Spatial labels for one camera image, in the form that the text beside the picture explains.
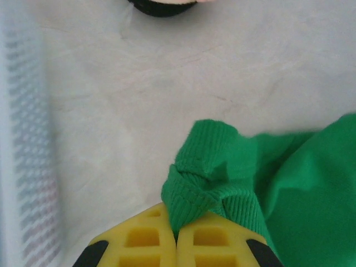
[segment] knotted green fabric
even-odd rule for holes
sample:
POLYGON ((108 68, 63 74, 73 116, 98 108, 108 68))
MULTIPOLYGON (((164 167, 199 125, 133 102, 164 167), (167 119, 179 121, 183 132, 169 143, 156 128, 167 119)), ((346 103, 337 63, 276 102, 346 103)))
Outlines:
POLYGON ((212 211, 264 236, 286 267, 354 267, 356 115, 319 132, 251 138, 197 121, 161 196, 176 237, 212 211))

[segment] white table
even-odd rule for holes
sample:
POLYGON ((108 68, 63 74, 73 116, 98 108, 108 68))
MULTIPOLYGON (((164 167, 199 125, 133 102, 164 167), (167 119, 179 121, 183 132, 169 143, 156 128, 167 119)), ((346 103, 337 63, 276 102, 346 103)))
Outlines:
POLYGON ((354 0, 219 0, 170 19, 126 0, 27 0, 44 32, 68 267, 160 201, 193 122, 326 126, 356 107, 354 0))

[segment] pink object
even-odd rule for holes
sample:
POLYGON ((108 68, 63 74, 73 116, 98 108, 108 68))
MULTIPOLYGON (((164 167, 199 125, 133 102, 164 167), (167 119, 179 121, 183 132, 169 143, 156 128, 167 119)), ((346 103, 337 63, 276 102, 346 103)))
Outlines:
POLYGON ((192 2, 211 2, 214 0, 153 0, 155 2, 164 3, 164 4, 188 4, 192 2))

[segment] black round object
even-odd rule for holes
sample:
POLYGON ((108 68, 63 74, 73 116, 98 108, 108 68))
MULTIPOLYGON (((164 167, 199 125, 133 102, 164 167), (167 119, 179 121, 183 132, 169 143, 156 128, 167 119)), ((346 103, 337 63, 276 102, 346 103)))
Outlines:
POLYGON ((135 8, 141 11, 144 14, 147 14, 152 17, 172 17, 178 15, 180 13, 185 12, 192 6, 196 4, 196 2, 188 3, 188 4, 162 4, 157 3, 151 0, 128 0, 133 3, 135 8))

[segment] black rubber trim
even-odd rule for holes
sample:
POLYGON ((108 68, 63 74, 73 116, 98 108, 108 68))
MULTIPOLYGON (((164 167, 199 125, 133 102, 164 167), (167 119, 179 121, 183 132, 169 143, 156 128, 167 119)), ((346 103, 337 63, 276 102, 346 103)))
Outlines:
POLYGON ((246 242, 260 267, 284 267, 269 246, 254 239, 246 242))
POLYGON ((152 17, 173 17, 187 11, 196 2, 188 4, 162 4, 151 0, 128 0, 142 13, 152 17))
POLYGON ((108 241, 101 240, 87 246, 73 267, 97 267, 108 245, 108 241))

